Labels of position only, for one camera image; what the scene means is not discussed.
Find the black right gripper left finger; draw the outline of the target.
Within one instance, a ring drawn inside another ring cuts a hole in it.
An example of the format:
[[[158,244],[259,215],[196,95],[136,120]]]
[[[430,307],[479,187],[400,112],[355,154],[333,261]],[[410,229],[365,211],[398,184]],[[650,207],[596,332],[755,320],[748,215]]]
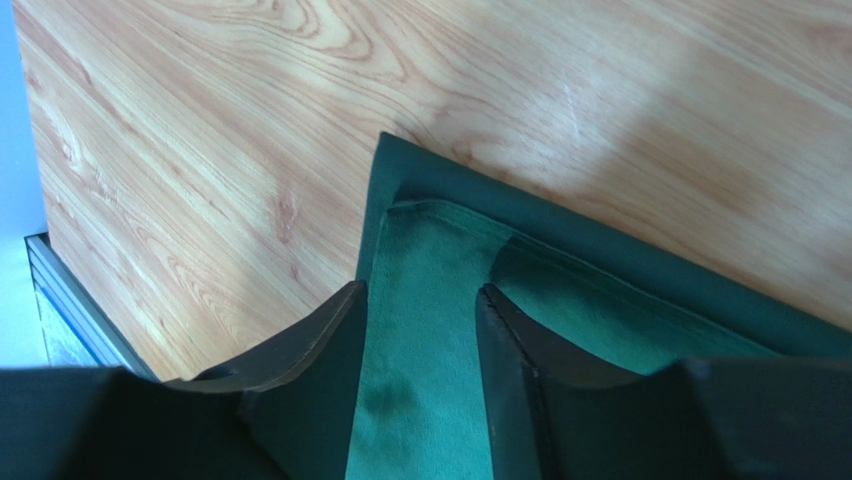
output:
[[[123,367],[1,374],[5,479],[341,479],[367,287],[190,380]]]

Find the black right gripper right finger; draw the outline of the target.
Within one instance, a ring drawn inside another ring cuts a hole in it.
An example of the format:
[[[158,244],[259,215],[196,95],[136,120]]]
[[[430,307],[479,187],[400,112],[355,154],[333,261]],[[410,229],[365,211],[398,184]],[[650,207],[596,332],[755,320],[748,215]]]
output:
[[[851,364],[688,358],[649,375],[530,318],[496,286],[476,335],[497,479],[847,479]]]

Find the dark green cloth napkin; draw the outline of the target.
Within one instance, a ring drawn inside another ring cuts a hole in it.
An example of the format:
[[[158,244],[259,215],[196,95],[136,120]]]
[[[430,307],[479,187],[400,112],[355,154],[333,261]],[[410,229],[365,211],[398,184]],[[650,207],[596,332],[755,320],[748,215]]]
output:
[[[682,357],[851,355],[839,327],[389,133],[357,276],[368,320],[350,479],[491,476],[474,320],[487,283],[640,374]]]

